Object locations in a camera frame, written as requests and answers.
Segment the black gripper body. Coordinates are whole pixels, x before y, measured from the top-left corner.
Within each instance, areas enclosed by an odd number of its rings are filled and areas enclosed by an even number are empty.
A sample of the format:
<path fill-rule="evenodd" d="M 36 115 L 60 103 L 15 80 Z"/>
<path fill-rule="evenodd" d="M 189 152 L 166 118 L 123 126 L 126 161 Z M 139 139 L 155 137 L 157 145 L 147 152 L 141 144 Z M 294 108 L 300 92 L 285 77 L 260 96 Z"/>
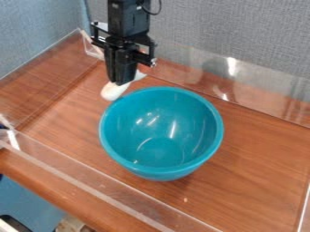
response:
<path fill-rule="evenodd" d="M 150 10 L 151 0 L 109 0 L 109 23 L 91 23 L 94 34 L 93 45 L 103 48 L 106 45 L 123 49 L 127 45 L 145 45 L 149 53 L 139 48 L 130 52 L 135 62 L 149 67 L 157 65 L 155 41 L 149 37 L 150 17 L 157 12 Z"/>

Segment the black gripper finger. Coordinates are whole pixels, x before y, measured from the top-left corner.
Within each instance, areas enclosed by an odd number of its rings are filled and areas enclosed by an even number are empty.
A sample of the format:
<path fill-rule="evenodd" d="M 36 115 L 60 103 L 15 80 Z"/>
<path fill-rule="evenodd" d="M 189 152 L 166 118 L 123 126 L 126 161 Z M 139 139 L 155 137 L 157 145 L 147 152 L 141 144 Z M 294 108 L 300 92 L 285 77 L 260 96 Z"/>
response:
<path fill-rule="evenodd" d="M 105 47 L 105 58 L 106 58 L 107 72 L 109 72 L 110 80 L 113 82 L 118 82 L 121 80 L 119 65 L 117 62 L 117 52 L 118 52 L 117 47 L 110 46 L 110 45 L 107 45 Z"/>
<path fill-rule="evenodd" d="M 131 82 L 137 76 L 137 61 L 126 50 L 117 52 L 117 84 Z"/>

